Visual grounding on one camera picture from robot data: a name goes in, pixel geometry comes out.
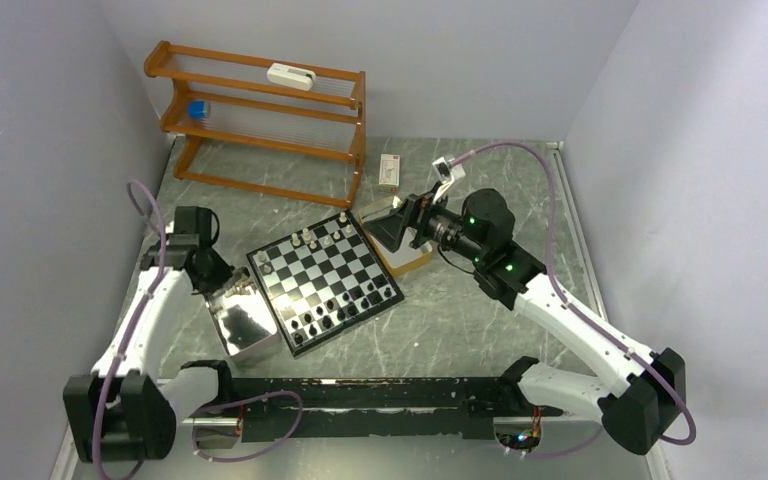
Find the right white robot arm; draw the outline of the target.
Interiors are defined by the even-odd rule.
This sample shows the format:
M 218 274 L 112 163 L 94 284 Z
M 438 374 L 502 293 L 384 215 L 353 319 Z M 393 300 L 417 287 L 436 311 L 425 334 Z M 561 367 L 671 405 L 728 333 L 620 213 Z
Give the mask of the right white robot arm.
M 499 391 L 510 413 L 553 407 L 598 423 L 626 451 L 646 455 L 682 413 L 686 363 L 675 350 L 657 352 L 595 317 L 513 238 L 515 216 L 491 188 L 467 196 L 460 212 L 432 191 L 394 199 L 364 227 L 391 252 L 412 233 L 412 247 L 432 241 L 469 260 L 471 275 L 492 300 L 541 325 L 591 370 L 563 371 L 532 357 L 507 370 Z

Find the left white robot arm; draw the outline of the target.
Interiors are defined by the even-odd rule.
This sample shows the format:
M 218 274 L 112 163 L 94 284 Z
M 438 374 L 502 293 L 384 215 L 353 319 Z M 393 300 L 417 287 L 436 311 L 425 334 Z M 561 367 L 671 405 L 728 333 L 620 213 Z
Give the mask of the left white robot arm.
M 157 383 L 174 314 L 194 295 L 220 292 L 232 277 L 214 248 L 218 236 L 213 210 L 176 208 L 165 240 L 140 262 L 138 291 L 109 348 L 90 373 L 67 381 L 62 397 L 82 462 L 163 459 L 184 419 L 201 407 L 221 416 L 235 406 L 237 388 L 224 360 L 188 361 Z

